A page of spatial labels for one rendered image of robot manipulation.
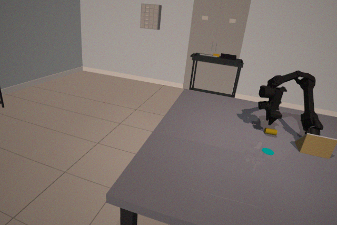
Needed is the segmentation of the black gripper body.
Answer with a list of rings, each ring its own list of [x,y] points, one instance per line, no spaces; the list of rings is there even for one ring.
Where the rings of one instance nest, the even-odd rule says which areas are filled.
[[[276,110],[279,110],[279,105],[281,104],[281,100],[269,98],[269,101],[271,101],[271,109],[269,111],[269,116],[281,119],[281,117],[282,117],[281,112],[276,111]]]

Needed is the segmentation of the yellow tall cylinder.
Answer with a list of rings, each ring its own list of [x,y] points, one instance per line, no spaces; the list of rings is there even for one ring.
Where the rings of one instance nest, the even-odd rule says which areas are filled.
[[[277,130],[265,128],[264,133],[277,135]]]

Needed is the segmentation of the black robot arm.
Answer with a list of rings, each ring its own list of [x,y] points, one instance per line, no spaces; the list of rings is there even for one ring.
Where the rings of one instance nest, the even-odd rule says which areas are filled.
[[[298,79],[299,76],[303,78]],[[314,111],[313,88],[315,87],[316,79],[311,74],[296,71],[282,76],[276,75],[268,80],[267,85],[260,86],[259,96],[281,100],[283,92],[287,92],[287,89],[285,87],[279,88],[278,86],[292,79],[294,79],[303,89],[304,113],[301,114],[303,130],[305,131],[305,134],[310,133],[320,136],[320,130],[323,129],[323,125]],[[260,110],[267,109],[270,111],[271,101],[258,102],[258,106]]]

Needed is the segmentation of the cyan circle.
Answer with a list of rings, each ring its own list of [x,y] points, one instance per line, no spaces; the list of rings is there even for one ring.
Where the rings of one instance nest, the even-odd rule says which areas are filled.
[[[271,149],[263,148],[262,151],[268,155],[273,155],[274,152]]]

